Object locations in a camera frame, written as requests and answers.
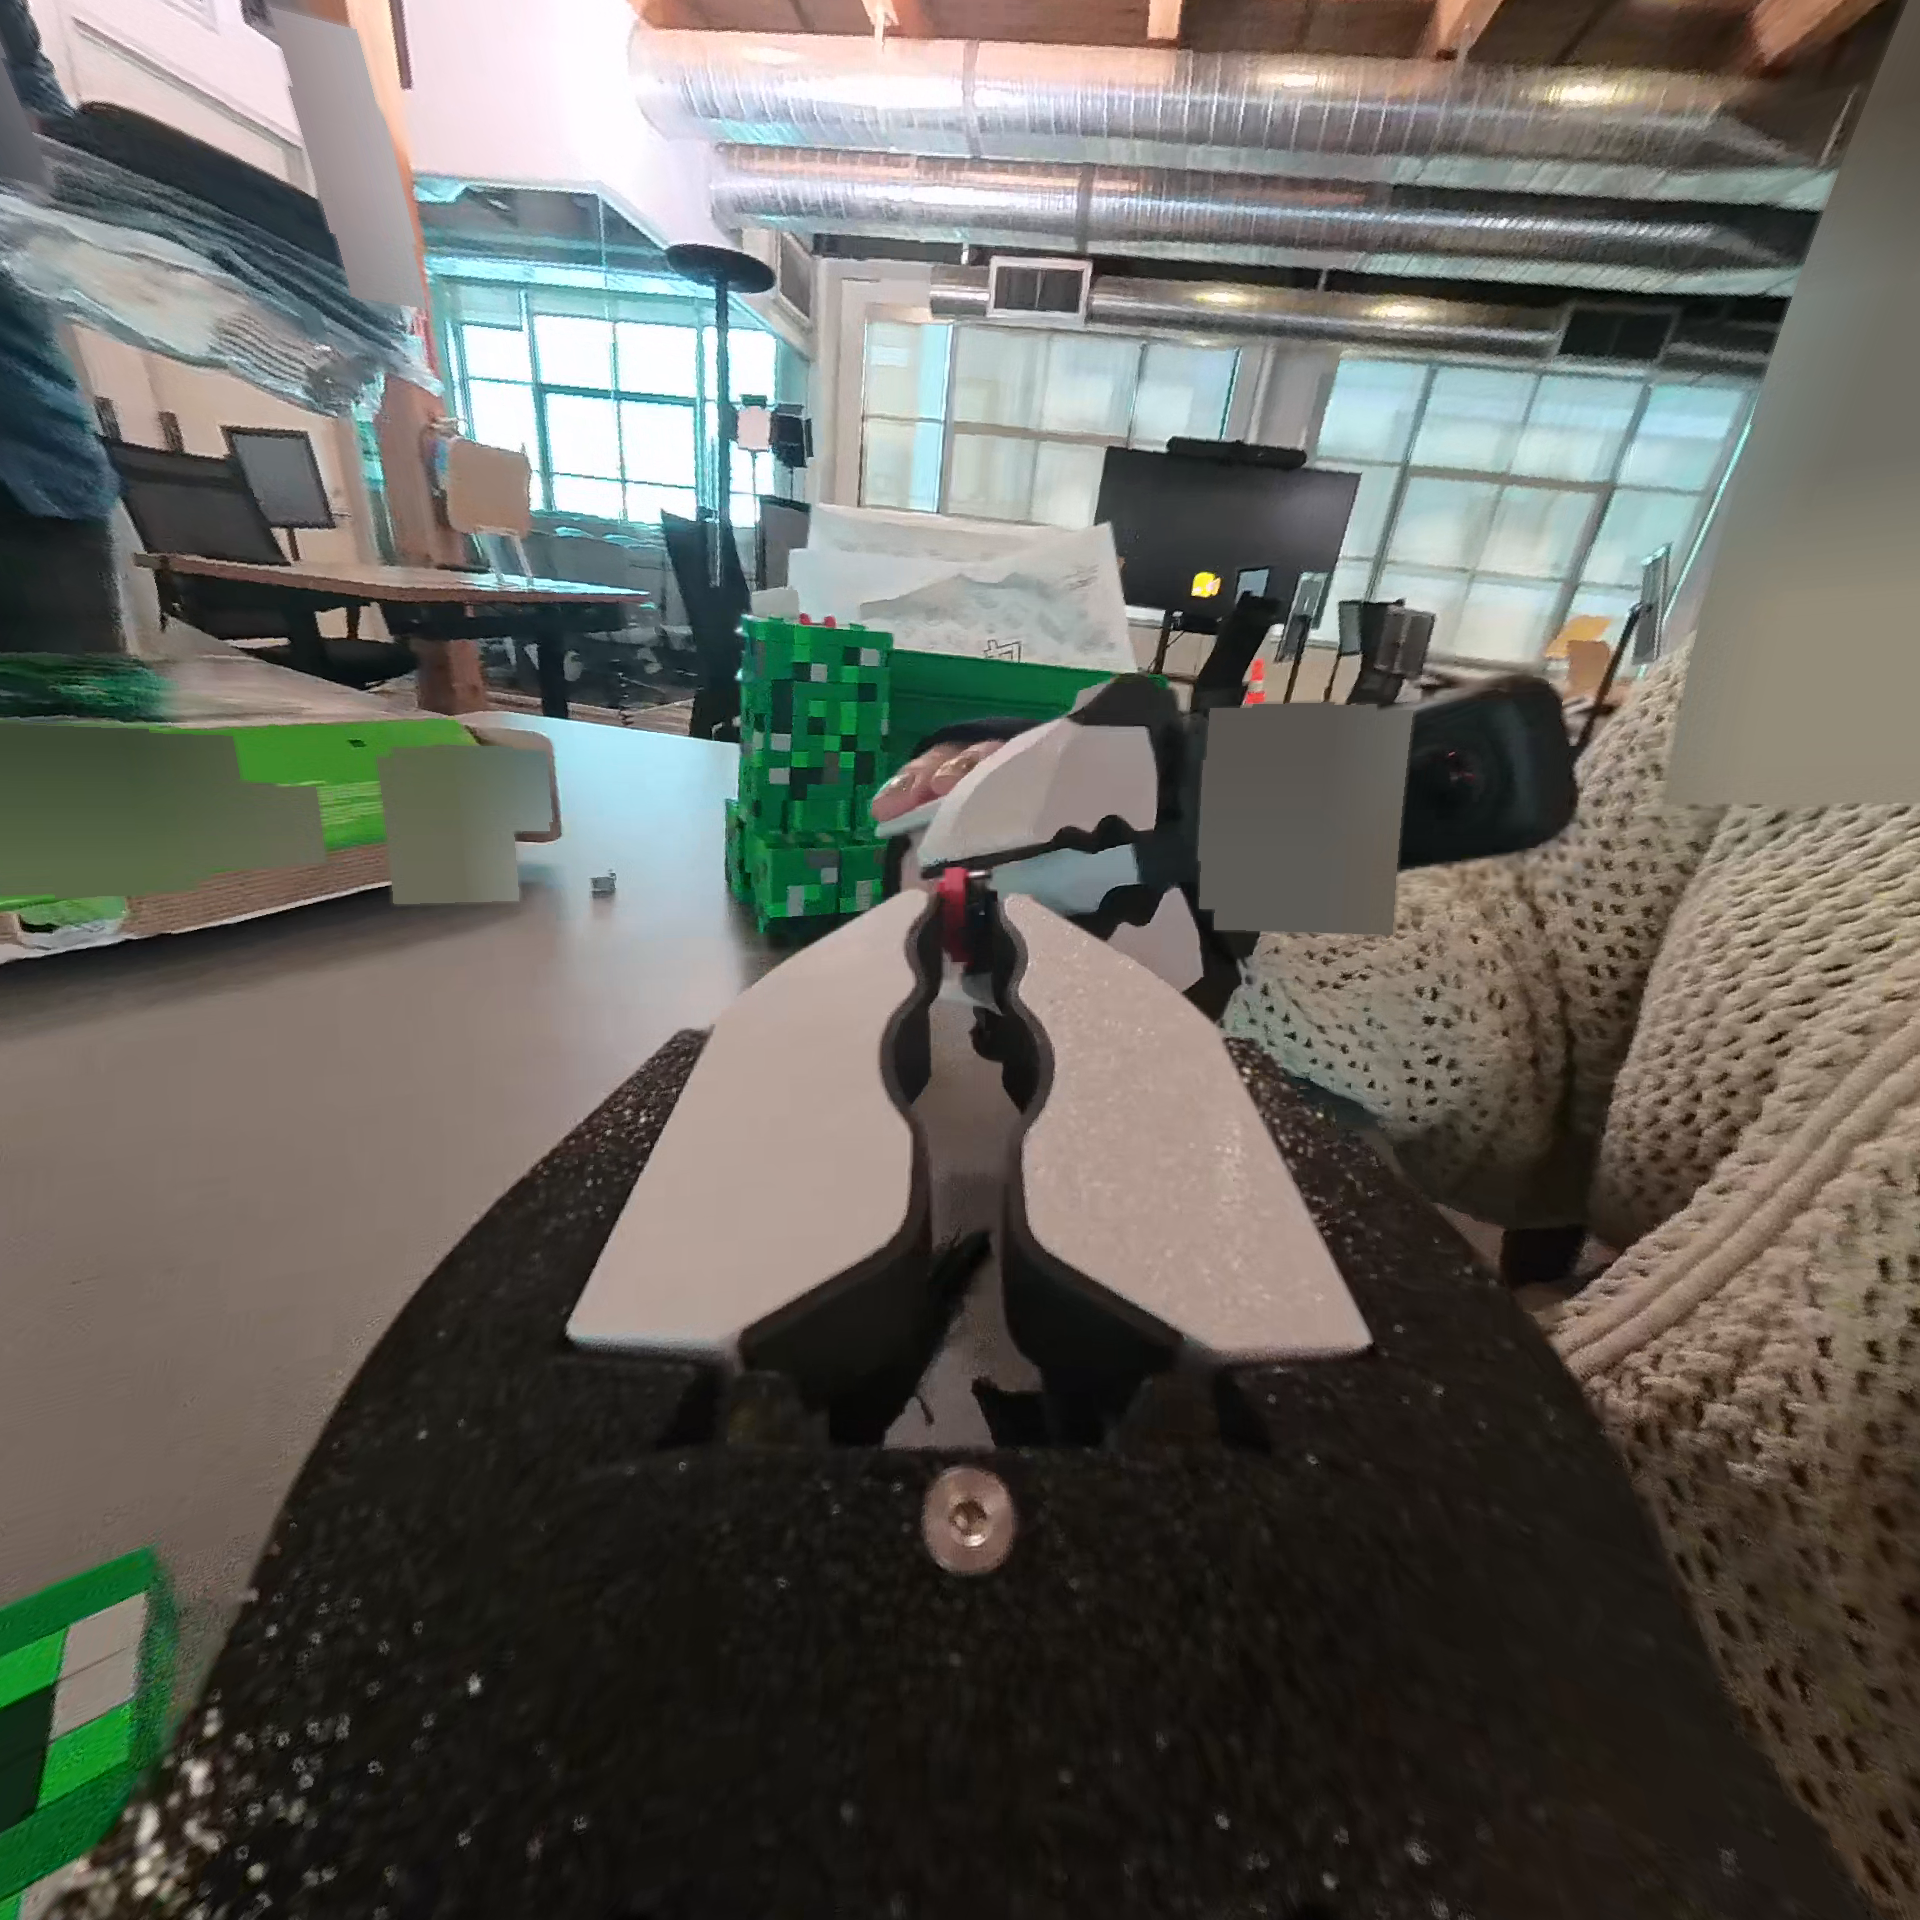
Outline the green plastic bin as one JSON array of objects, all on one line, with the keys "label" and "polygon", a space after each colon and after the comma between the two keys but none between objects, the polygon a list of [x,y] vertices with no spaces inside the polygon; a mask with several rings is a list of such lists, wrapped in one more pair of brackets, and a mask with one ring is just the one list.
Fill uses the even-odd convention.
[{"label": "green plastic bin", "polygon": [[885,747],[909,759],[944,728],[1009,721],[1017,728],[1064,715],[1091,687],[1134,674],[1120,666],[1071,666],[998,655],[893,650]]}]

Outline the wooden board book stand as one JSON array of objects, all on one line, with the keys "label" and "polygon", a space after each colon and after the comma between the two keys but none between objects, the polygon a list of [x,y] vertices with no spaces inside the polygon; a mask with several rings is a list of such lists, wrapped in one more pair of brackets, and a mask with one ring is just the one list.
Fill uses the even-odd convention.
[{"label": "wooden board book stand", "polygon": [[451,533],[472,541],[487,568],[530,577],[533,467],[519,447],[471,439],[442,442],[442,506]]}]

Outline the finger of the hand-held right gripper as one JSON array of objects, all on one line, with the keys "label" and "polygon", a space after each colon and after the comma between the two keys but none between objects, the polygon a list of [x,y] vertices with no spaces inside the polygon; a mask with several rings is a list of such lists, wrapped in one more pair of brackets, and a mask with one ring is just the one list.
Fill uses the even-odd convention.
[{"label": "finger of the hand-held right gripper", "polygon": [[1190,858],[1171,838],[1029,855],[1019,862],[1019,896],[1038,897],[1187,999],[1206,981],[1208,944],[1193,907]]},{"label": "finger of the hand-held right gripper", "polygon": [[1160,760],[1145,726],[1058,718],[1019,734],[917,829],[917,869],[986,870],[1054,848],[1099,849],[1160,825]]}]

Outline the silver ventilation ducts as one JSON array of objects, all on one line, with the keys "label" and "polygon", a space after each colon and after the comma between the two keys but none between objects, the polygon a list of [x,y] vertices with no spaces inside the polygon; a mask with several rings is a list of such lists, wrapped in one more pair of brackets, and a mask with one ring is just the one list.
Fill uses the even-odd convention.
[{"label": "silver ventilation ducts", "polygon": [[1861,86],[1646,69],[635,30],[726,229],[1784,297]]}]

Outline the person's right hand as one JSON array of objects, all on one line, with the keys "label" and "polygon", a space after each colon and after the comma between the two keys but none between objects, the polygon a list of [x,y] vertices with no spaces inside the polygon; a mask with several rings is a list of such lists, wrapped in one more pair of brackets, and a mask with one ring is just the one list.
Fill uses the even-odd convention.
[{"label": "person's right hand", "polygon": [[1023,730],[1029,730],[1026,721],[1003,715],[966,720],[933,730],[872,794],[870,819],[874,829],[882,833],[909,832],[978,762],[992,759]]}]

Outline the wooden desk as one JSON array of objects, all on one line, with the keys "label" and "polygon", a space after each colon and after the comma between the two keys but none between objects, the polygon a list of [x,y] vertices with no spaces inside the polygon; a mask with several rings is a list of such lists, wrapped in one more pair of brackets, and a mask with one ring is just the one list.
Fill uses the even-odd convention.
[{"label": "wooden desk", "polygon": [[491,705],[480,640],[530,640],[537,650],[541,711],[565,718],[569,640],[618,632],[650,602],[646,594],[593,585],[455,571],[442,566],[235,561],[191,554],[134,557],[158,589],[159,609],[225,642],[266,640],[293,669],[343,685],[373,682],[367,645],[329,642],[327,613],[376,609],[390,640],[416,665],[416,701],[429,713],[480,713]]}]

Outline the black floor lamp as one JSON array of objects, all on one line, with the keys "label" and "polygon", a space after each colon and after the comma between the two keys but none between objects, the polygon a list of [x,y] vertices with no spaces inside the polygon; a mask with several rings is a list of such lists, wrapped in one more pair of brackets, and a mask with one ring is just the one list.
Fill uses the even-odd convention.
[{"label": "black floor lamp", "polygon": [[665,253],[665,265],[686,281],[699,282],[710,293],[713,305],[713,373],[710,373],[710,407],[713,407],[713,447],[707,458],[707,489],[699,493],[701,504],[696,517],[713,519],[729,530],[735,541],[731,520],[731,462],[734,462],[734,392],[731,392],[731,351],[729,321],[731,294],[766,294],[775,286],[775,271],[754,256],[731,247],[710,245],[677,245]]}]

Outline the large black monitor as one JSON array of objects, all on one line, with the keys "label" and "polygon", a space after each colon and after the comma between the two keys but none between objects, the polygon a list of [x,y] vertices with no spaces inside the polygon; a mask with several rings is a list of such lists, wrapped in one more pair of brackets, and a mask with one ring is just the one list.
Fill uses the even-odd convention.
[{"label": "large black monitor", "polygon": [[1094,523],[1111,530],[1129,608],[1200,626],[1240,592],[1291,601],[1304,574],[1329,574],[1360,477],[1171,449],[1107,447]]}]

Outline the person's right forearm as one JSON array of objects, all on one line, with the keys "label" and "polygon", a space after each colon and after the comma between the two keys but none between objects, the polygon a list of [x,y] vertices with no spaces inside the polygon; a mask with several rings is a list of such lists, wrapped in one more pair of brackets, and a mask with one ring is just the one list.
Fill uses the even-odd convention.
[{"label": "person's right forearm", "polygon": [[1618,848],[1414,870],[1387,934],[1264,934],[1221,1016],[1353,1107],[1434,1201],[1576,1211],[1664,915]]}]

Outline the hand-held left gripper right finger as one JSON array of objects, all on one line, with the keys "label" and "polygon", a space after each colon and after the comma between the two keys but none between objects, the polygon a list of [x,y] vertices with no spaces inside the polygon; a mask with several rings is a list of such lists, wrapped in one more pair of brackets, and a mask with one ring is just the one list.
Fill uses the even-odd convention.
[{"label": "hand-held left gripper right finger", "polygon": [[1019,1134],[1000,1275],[1042,1368],[1366,1353],[1370,1331],[1215,1026],[1031,897],[998,907]]}]

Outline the green lego creeper figure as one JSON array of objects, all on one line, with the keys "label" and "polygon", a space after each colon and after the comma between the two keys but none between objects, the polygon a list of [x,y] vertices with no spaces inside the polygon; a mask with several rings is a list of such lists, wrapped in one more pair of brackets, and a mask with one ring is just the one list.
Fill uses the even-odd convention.
[{"label": "green lego creeper figure", "polygon": [[885,896],[872,819],[891,728],[893,638],[801,614],[742,621],[726,889],[769,939]]}]

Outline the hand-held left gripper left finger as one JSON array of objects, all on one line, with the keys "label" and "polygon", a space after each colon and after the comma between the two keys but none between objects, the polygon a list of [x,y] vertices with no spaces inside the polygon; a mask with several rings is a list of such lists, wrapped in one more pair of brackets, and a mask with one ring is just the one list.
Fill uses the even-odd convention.
[{"label": "hand-held left gripper left finger", "polygon": [[567,1320],[696,1362],[886,1362],[927,1247],[933,897],[787,952],[718,1016]]}]

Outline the green lego set box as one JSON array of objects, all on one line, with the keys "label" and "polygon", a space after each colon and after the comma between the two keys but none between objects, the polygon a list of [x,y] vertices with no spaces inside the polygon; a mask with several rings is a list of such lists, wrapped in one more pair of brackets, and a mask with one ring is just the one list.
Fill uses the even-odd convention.
[{"label": "green lego set box", "polygon": [[3,961],[374,896],[519,897],[554,752],[248,655],[3,655]]}]

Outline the white paper sheets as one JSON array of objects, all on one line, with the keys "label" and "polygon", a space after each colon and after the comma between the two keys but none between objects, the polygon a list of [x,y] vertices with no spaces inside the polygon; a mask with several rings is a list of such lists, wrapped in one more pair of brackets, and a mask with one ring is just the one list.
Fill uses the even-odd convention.
[{"label": "white paper sheets", "polygon": [[1017,658],[1113,677],[1136,645],[1106,523],[818,504],[785,559],[807,616],[891,632],[897,650]]}]

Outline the small desk monitor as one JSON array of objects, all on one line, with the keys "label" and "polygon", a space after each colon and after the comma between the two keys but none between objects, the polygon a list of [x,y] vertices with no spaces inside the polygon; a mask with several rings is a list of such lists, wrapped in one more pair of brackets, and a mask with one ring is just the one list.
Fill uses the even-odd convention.
[{"label": "small desk monitor", "polygon": [[223,425],[223,442],[262,517],[287,534],[338,526],[311,433],[281,425]]}]

